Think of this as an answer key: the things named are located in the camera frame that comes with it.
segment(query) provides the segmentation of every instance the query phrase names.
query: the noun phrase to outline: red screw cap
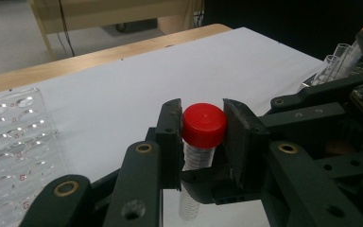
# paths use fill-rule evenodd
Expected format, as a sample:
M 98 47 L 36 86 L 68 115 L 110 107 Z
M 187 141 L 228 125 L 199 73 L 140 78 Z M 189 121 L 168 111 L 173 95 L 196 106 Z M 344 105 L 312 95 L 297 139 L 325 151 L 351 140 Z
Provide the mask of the red screw cap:
M 223 141 L 226 125 L 222 110 L 208 103 L 197 103 L 184 111 L 181 136 L 193 147 L 214 148 Z

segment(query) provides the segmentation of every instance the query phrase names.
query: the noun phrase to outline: floor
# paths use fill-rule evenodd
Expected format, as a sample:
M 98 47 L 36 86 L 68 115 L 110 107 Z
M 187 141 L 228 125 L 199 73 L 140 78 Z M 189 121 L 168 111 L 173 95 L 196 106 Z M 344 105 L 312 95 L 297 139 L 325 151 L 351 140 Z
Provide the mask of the floor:
M 164 35 L 156 20 L 128 23 L 118 32 L 114 26 L 70 31 L 69 37 L 77 55 Z M 57 58 L 71 57 L 64 33 L 48 37 Z M 0 0 L 0 74 L 50 62 L 34 15 L 26 0 Z

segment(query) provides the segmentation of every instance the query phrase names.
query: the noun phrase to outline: clear plastic tray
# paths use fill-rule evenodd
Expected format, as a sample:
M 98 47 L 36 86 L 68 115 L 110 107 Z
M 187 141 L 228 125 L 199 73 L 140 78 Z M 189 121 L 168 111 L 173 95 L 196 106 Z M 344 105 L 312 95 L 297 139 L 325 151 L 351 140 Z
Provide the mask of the clear plastic tray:
M 43 187 L 66 173 L 41 92 L 0 96 L 0 226 L 18 226 Z

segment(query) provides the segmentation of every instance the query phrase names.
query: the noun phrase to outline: table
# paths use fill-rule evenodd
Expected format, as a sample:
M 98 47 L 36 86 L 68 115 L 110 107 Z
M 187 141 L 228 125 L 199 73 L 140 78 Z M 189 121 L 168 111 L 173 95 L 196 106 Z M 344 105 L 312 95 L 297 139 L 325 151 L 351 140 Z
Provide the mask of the table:
M 167 100 L 222 107 L 227 97 L 260 115 L 321 64 L 246 28 L 214 25 L 0 75 L 0 94 L 40 88 L 72 173 L 94 182 L 121 166 Z M 178 203 L 177 191 L 164 191 L 164 226 L 269 226 L 260 201 L 202 205 L 188 223 Z
M 43 41 L 52 60 L 47 35 L 63 32 L 61 8 L 68 30 L 110 26 L 126 22 L 160 18 L 158 28 L 165 34 L 193 27 L 193 13 L 201 9 L 197 0 L 28 0 Z

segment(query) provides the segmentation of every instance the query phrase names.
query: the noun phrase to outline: wooden table edge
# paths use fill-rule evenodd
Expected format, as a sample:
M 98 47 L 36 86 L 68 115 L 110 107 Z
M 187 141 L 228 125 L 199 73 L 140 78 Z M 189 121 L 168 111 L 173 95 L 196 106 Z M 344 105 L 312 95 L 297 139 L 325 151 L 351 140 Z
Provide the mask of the wooden table edge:
M 127 57 L 147 53 L 149 51 L 166 48 L 171 45 L 187 43 L 229 30 L 231 30 L 231 28 L 219 24 L 203 26 L 133 44 L 121 45 L 70 59 L 52 61 L 0 74 L 0 92 L 11 88 L 25 86 L 30 83 L 75 73 L 110 61 L 118 61 Z

